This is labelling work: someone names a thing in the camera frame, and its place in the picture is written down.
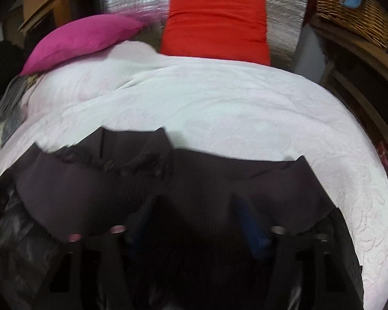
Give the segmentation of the grey garment beside pillow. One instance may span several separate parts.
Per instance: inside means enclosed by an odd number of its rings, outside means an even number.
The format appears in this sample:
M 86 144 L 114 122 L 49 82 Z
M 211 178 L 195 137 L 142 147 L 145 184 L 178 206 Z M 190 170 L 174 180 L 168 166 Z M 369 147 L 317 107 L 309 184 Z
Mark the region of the grey garment beside pillow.
M 26 119 L 22 98 L 42 77 L 15 76 L 0 99 L 0 148 L 2 148 Z

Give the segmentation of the wooden side table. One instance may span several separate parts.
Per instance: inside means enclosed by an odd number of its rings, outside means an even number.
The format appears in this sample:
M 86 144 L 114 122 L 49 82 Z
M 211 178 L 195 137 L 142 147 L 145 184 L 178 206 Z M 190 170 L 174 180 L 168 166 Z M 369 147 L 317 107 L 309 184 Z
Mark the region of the wooden side table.
M 327 58 L 320 85 L 356 117 L 388 167 L 388 54 L 319 18 L 310 27 Z

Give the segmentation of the white pink bed quilt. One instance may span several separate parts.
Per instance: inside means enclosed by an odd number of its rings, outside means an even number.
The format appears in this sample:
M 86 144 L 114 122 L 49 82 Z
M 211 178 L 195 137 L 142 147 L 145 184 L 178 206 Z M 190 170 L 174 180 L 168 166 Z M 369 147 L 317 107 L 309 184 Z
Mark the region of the white pink bed quilt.
M 32 143 L 53 151 L 99 127 L 167 131 L 178 148 L 246 160 L 304 156 L 342 211 L 363 268 L 364 307 L 388 301 L 388 177 L 358 121 L 302 76 L 247 62 L 171 57 L 125 41 L 42 75 L 0 175 Z

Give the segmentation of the dark navy quilted jacket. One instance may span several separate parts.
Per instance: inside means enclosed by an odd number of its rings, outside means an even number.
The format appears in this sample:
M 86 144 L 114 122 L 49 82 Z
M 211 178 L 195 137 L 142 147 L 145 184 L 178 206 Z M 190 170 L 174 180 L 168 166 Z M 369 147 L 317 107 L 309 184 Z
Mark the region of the dark navy quilted jacket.
M 100 128 L 0 177 L 0 309 L 361 309 L 341 211 L 305 158 Z

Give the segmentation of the red square cushion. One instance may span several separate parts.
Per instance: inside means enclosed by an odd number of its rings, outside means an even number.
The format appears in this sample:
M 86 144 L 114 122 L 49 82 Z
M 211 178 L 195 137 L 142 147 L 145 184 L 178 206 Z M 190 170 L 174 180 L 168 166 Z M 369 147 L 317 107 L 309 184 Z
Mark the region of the red square cushion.
M 169 0 L 160 52 L 269 66 L 266 0 Z

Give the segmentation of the wicker basket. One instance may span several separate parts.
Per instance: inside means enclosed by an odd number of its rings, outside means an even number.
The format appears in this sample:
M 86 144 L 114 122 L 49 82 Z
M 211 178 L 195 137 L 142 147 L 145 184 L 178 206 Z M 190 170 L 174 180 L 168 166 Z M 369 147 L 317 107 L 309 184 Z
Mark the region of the wicker basket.
M 388 13 L 378 0 L 362 0 L 355 9 L 342 5 L 339 0 L 317 0 L 316 16 L 388 52 Z

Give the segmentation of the black coat pile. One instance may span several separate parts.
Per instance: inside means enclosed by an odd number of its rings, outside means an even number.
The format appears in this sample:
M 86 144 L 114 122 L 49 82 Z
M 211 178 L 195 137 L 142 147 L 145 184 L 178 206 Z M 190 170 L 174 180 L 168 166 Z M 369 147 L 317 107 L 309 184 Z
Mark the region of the black coat pile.
M 10 81 L 18 75 L 24 65 L 23 50 L 9 41 L 0 41 L 0 100 Z

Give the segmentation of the magenta pillow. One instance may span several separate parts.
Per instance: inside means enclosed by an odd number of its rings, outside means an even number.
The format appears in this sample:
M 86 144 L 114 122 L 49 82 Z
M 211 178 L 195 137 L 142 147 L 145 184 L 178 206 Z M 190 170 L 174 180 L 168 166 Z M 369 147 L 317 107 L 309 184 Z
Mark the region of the magenta pillow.
M 55 29 L 36 45 L 21 75 L 49 71 L 70 59 L 102 51 L 133 38 L 143 28 L 144 24 L 138 20 L 114 14 L 72 21 Z

